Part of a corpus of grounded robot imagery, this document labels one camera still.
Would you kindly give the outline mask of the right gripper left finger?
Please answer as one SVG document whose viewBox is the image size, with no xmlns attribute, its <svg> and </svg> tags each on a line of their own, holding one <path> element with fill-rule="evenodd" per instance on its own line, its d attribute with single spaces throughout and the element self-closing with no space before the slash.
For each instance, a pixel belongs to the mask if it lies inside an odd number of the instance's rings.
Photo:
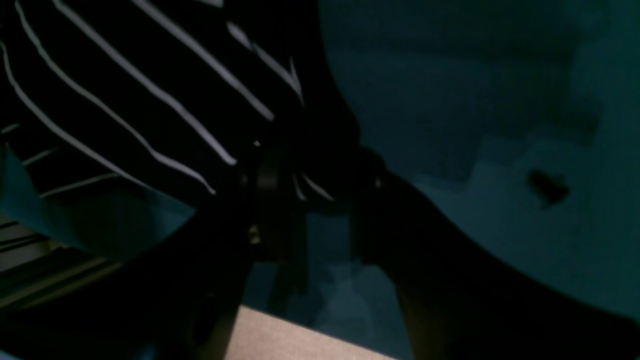
<svg viewBox="0 0 640 360">
<path fill-rule="evenodd" d="M 1 313 L 21 360 L 222 360 L 250 271 L 285 262 L 293 218 L 288 145 L 258 150 L 168 239 L 98 280 Z"/>
</svg>

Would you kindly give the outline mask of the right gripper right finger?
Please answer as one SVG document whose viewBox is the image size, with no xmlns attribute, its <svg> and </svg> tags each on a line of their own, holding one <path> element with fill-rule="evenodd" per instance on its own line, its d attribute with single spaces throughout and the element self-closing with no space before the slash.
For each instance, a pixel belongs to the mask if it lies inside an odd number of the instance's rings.
<svg viewBox="0 0 640 360">
<path fill-rule="evenodd" d="M 371 150 L 354 165 L 352 235 L 393 283 L 417 360 L 635 360 L 639 324 L 493 256 Z"/>
</svg>

